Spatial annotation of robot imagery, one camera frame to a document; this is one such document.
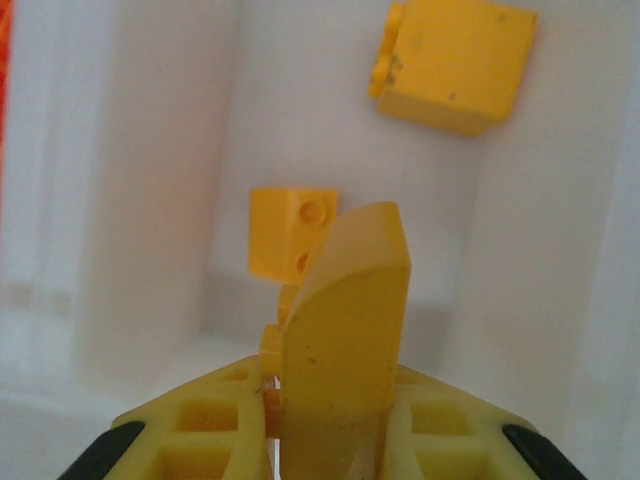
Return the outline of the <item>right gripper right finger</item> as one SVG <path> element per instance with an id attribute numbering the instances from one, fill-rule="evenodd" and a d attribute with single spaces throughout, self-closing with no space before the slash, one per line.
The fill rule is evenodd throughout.
<path id="1" fill-rule="evenodd" d="M 526 419 L 400 366 L 384 447 L 386 479 L 578 479 Z"/>

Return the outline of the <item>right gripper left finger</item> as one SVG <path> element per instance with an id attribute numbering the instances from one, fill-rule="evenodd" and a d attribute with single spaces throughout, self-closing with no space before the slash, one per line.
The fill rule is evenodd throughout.
<path id="1" fill-rule="evenodd" d="M 254 356 L 120 416 L 67 479 L 271 479 L 263 380 Z"/>

